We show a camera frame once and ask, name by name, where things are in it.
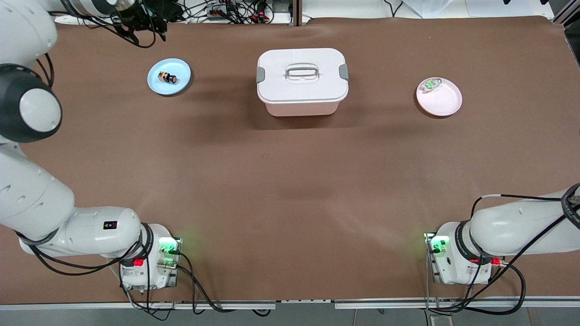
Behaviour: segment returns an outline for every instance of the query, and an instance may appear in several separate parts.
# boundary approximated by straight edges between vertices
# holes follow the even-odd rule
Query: pink plate
[[[427,80],[424,80],[419,84],[416,94],[417,101],[419,101],[421,107],[428,113],[438,117],[445,117],[457,112],[463,102],[459,88],[445,78],[432,78],[441,79],[441,85],[429,93],[423,93],[421,85],[423,85]]]

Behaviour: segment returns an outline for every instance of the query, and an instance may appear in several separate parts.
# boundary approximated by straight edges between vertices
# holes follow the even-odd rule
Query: lid handle
[[[320,77],[318,66],[311,63],[295,63],[286,68],[286,80],[292,83],[315,82]]]

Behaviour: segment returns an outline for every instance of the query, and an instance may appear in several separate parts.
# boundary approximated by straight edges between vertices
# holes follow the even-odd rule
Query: small digital display
[[[103,230],[112,230],[117,228],[117,221],[108,221],[103,223]]]

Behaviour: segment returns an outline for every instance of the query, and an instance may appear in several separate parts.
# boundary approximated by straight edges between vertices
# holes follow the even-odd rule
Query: gray latch
[[[263,82],[266,79],[266,70],[262,67],[256,68],[256,84]]]
[[[343,63],[340,66],[338,66],[338,75],[345,81],[349,80],[349,68],[346,65],[346,63]]]

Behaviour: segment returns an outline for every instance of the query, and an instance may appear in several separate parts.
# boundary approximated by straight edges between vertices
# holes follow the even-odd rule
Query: white paper
[[[511,0],[504,5],[503,0],[465,0],[471,17],[516,17],[532,16],[530,0]]]
[[[437,18],[453,0],[403,0],[422,18]]]

